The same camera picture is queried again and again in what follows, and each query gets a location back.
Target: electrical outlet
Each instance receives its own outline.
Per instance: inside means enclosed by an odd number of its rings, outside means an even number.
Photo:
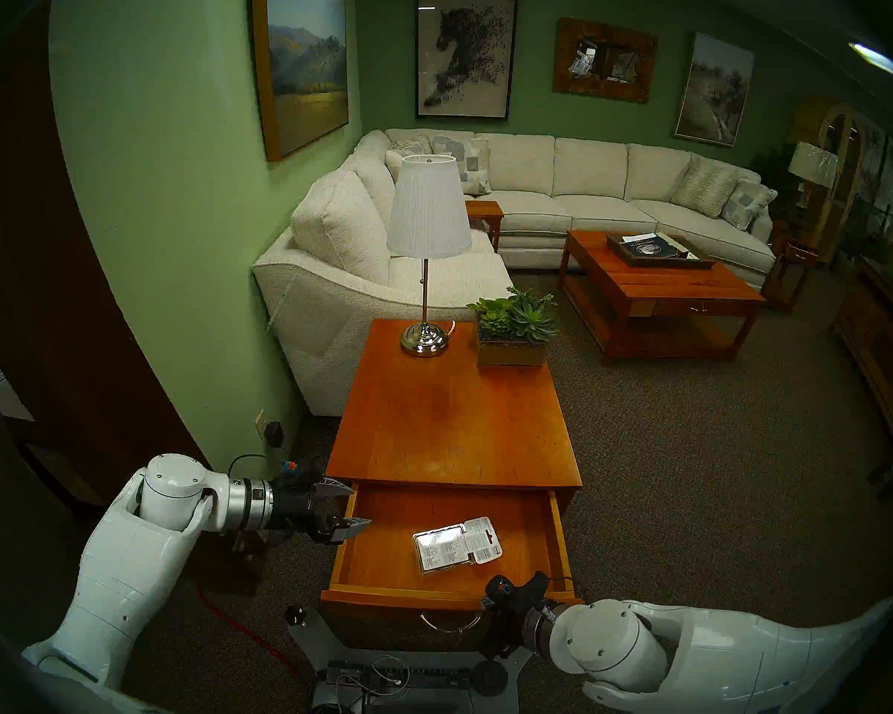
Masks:
[[[268,426],[268,420],[265,418],[265,411],[262,409],[255,417],[255,430],[258,430],[258,437],[265,440],[265,427]]]

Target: silver lamp base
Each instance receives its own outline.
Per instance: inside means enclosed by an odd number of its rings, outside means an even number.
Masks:
[[[449,345],[449,335],[430,322],[418,322],[404,330],[400,347],[418,358],[440,355]]]

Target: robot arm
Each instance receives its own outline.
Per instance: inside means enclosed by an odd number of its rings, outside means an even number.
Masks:
[[[520,644],[591,680],[597,704],[630,712],[816,711],[855,668],[893,612],[893,596],[851,622],[800,629],[754,614],[658,607],[612,599],[555,605],[537,573],[516,586],[487,585],[492,612],[481,652]],[[674,646],[669,656],[656,637]]]
[[[313,500],[346,493],[342,483],[299,466],[268,482],[230,479],[183,455],[153,458],[89,537],[60,628],[23,656],[37,666],[62,660],[118,688],[136,638],[168,599],[202,530],[300,529],[316,543],[341,544],[369,520],[323,517]]]

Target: green wall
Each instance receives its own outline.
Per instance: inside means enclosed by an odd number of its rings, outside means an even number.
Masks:
[[[50,74],[89,237],[199,447],[222,470],[257,451],[261,408],[293,437],[304,401],[250,266],[361,137],[354,0],[350,123],[278,164],[263,150],[246,0],[53,0]]]
[[[744,165],[783,143],[806,94],[849,102],[893,134],[892,118],[816,53],[746,14],[711,0],[519,0],[509,119],[423,118],[415,112],[414,0],[357,0],[364,129],[457,126],[683,148]],[[658,36],[647,104],[552,91],[556,22],[604,22]],[[694,31],[755,53],[749,99],[733,148],[672,136]]]

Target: open drawer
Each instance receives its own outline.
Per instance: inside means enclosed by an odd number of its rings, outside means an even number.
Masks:
[[[552,579],[547,598],[579,602],[554,491],[355,483],[346,516],[373,520],[337,551],[321,601],[351,607],[481,610],[489,579],[502,573],[525,583],[537,570]],[[503,556],[482,566],[421,573],[413,534],[489,517]]]

